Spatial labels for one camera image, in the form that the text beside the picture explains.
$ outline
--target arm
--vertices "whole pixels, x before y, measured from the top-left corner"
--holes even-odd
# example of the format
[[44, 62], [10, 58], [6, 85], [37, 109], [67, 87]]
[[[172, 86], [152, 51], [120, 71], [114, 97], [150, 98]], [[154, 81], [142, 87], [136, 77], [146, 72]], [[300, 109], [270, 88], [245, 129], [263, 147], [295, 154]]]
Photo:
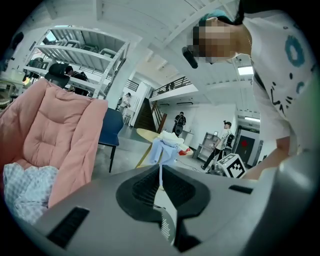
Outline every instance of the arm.
[[289, 156], [290, 125], [279, 115], [267, 92], [259, 86], [255, 78], [253, 78], [252, 84], [255, 101], [260, 111], [260, 139], [276, 140], [276, 149], [243, 177], [244, 179], [258, 180], [264, 169], [277, 167]]
[[289, 155], [290, 137], [276, 140], [276, 149], [272, 151], [261, 163], [251, 168], [243, 179], [258, 180], [262, 171], [266, 168], [277, 167]]
[[213, 147], [212, 147], [212, 148], [215, 149], [215, 148], [219, 145], [220, 142], [221, 142], [221, 139], [218, 138], [217, 141], [216, 141], [216, 143], [213, 144]]

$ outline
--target black cap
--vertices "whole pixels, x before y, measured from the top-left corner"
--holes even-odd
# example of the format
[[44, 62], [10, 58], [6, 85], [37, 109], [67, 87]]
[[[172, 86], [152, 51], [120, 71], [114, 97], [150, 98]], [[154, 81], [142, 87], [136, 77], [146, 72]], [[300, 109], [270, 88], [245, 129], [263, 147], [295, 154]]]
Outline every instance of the black cap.
[[229, 125], [231, 127], [231, 123], [230, 122], [224, 122], [225, 125]]

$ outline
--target doorway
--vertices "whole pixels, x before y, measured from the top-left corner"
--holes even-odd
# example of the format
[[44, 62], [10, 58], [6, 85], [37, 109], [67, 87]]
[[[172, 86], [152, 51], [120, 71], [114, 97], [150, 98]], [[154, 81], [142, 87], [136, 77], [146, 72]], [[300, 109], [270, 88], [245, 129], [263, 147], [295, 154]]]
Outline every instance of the doorway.
[[235, 153], [240, 156], [245, 165], [248, 163], [254, 144], [254, 138], [249, 138], [243, 135], [240, 136]]

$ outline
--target black vent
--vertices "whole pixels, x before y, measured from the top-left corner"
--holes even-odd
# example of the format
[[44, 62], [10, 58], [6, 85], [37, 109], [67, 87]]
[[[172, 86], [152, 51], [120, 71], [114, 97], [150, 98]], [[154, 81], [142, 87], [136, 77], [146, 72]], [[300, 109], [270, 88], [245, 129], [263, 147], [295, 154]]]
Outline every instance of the black vent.
[[80, 207], [73, 208], [47, 238], [56, 245], [65, 248], [88, 213], [89, 210], [87, 209]]
[[159, 188], [159, 171], [154, 170], [143, 179], [140, 179], [132, 187], [132, 194], [135, 199], [143, 204], [153, 207], [156, 193]]

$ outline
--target pink quilted chair cushion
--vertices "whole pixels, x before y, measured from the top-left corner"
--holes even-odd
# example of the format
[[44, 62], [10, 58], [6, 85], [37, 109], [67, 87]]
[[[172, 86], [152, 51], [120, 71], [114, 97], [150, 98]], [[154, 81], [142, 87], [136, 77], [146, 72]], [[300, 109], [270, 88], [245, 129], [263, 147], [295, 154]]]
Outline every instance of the pink quilted chair cushion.
[[39, 79], [0, 114], [0, 185], [5, 164], [54, 166], [51, 207], [90, 182], [107, 108]]

